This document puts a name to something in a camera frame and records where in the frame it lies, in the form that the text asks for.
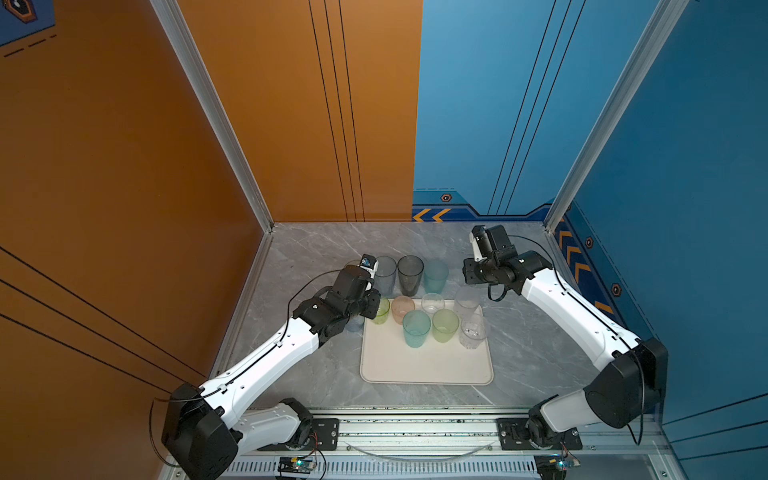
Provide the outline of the clear dimpled cup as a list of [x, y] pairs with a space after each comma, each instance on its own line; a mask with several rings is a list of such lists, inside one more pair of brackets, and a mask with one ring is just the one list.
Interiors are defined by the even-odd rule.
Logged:
[[454, 299], [454, 312], [467, 319], [474, 315], [480, 306], [483, 291], [476, 286], [464, 285], [459, 288]]

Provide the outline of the green small glass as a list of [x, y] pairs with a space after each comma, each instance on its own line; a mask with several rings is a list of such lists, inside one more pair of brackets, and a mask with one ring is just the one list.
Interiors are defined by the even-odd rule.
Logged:
[[389, 318], [390, 307], [390, 300], [388, 298], [382, 297], [379, 302], [376, 316], [372, 319], [372, 322], [376, 325], [384, 324]]

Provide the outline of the teal tall cup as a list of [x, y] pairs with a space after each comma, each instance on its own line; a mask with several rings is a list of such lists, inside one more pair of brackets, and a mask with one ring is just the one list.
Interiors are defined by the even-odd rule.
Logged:
[[425, 343], [431, 325], [431, 319], [424, 311], [412, 310], [408, 312], [402, 321], [406, 344], [414, 349], [420, 348]]
[[449, 276], [448, 266], [441, 260], [429, 260], [424, 267], [423, 284], [426, 293], [441, 294]]

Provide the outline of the clear faceted glass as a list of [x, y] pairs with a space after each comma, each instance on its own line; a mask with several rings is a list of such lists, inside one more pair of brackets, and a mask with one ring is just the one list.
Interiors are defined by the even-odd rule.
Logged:
[[485, 317], [473, 313], [461, 320], [459, 341], [466, 349], [477, 349], [488, 337], [489, 326]]

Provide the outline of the pink small glass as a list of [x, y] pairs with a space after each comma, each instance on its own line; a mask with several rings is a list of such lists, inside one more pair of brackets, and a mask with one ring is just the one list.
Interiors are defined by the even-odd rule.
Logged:
[[395, 322], [402, 325], [404, 317], [415, 308], [415, 302], [411, 297], [398, 296], [392, 300], [390, 311]]

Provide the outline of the clear small glass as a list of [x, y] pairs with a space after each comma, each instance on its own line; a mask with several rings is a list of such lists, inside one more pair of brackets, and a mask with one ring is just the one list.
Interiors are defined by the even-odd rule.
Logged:
[[430, 317], [445, 308], [444, 298], [437, 293], [426, 293], [421, 298], [420, 308]]

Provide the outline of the light green tall cup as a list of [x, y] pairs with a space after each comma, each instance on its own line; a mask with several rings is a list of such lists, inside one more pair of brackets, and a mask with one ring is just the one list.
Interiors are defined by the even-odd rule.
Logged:
[[447, 343], [458, 331], [461, 324], [459, 316], [449, 309], [441, 309], [432, 317], [432, 333], [439, 343]]

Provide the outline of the dark grey tall cup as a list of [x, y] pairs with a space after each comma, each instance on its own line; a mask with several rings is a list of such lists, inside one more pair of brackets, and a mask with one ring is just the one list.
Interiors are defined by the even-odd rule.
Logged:
[[406, 255], [397, 262], [397, 274], [401, 294], [413, 297], [417, 294], [424, 271], [423, 260], [416, 255]]

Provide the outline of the light blue plastic cup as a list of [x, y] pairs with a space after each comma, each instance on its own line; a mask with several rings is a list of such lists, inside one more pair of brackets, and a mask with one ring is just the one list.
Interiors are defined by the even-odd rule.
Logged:
[[365, 325], [365, 318], [361, 315], [354, 316], [349, 319], [345, 326], [345, 330], [351, 333], [361, 332]]

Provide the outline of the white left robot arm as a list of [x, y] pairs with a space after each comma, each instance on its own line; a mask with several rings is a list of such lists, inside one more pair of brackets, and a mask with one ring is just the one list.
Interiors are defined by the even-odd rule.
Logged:
[[286, 323], [224, 373], [200, 386], [180, 385], [166, 399], [161, 443], [190, 479], [216, 479], [242, 454], [272, 444], [300, 448], [313, 416], [294, 398], [252, 415], [255, 400], [292, 366], [340, 334], [355, 316], [376, 316], [377, 259], [365, 254], [337, 271], [333, 285], [289, 308]]

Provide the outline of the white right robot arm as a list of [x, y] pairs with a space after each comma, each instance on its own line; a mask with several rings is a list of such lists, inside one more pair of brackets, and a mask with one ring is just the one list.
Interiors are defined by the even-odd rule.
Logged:
[[622, 429], [663, 403], [669, 353], [660, 340], [643, 340], [590, 305], [562, 279], [543, 248], [518, 252], [503, 226], [476, 225], [469, 240], [473, 255], [462, 266], [466, 283], [501, 286], [530, 301], [581, 347], [598, 371], [582, 389], [529, 410], [524, 437], [534, 447], [557, 447], [565, 433], [589, 424]]

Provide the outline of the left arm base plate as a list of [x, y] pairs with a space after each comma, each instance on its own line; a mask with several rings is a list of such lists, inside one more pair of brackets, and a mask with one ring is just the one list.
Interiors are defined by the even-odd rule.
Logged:
[[315, 440], [321, 451], [335, 451], [339, 440], [339, 418], [315, 418], [307, 438], [302, 443], [271, 444], [260, 451], [310, 451], [315, 447]]

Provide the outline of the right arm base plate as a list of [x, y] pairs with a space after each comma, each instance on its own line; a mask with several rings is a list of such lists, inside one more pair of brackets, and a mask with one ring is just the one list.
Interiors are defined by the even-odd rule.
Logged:
[[565, 432], [551, 430], [543, 420], [499, 418], [495, 421], [503, 450], [582, 450], [583, 443], [576, 428]]

